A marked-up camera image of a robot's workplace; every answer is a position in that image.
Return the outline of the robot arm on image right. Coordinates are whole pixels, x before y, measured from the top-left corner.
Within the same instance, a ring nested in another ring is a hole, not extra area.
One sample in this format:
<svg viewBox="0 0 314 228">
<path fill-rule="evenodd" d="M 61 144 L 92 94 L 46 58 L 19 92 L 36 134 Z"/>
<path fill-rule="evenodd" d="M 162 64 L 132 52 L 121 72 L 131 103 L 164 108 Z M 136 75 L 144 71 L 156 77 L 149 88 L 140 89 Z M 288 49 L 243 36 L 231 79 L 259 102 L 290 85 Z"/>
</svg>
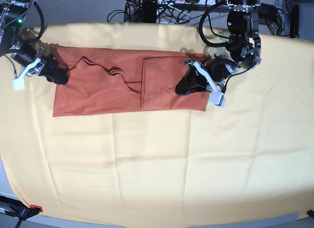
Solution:
<svg viewBox="0 0 314 228">
<path fill-rule="evenodd" d="M 200 38 L 211 48 L 225 48 L 230 58 L 218 56 L 201 63 L 204 74 L 196 69 L 195 63 L 190 60 L 185 61 L 189 70 L 176 85 L 177 95 L 215 91 L 225 93 L 229 80 L 241 74 L 239 69 L 242 68 L 247 72 L 260 64 L 261 39 L 258 15 L 260 5 L 261 0 L 214 0 L 212 5 L 205 2 L 205 12 L 198 24 Z M 230 35 L 226 37 L 225 42 L 212 43 L 204 35 L 203 24 L 211 12 L 221 7 L 230 11 L 227 17 Z"/>
</svg>

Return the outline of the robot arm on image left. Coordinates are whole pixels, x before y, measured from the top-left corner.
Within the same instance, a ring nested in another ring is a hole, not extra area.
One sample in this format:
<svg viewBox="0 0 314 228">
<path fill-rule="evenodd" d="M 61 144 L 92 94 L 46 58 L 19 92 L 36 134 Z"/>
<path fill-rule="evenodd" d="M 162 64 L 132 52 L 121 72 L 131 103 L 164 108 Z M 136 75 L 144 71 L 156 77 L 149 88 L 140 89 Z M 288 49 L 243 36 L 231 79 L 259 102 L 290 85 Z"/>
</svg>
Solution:
<svg viewBox="0 0 314 228">
<path fill-rule="evenodd" d="M 32 5 L 40 17 L 40 31 L 35 38 L 24 39 L 21 27 Z M 7 0 L 0 5 L 0 55 L 21 66 L 19 73 L 16 67 L 13 67 L 15 90 L 25 89 L 25 76 L 44 76 L 47 81 L 57 85 L 65 85 L 68 82 L 66 71 L 57 66 L 55 57 L 51 54 L 44 55 L 43 47 L 36 49 L 32 46 L 40 40 L 44 29 L 44 15 L 36 0 Z"/>
</svg>

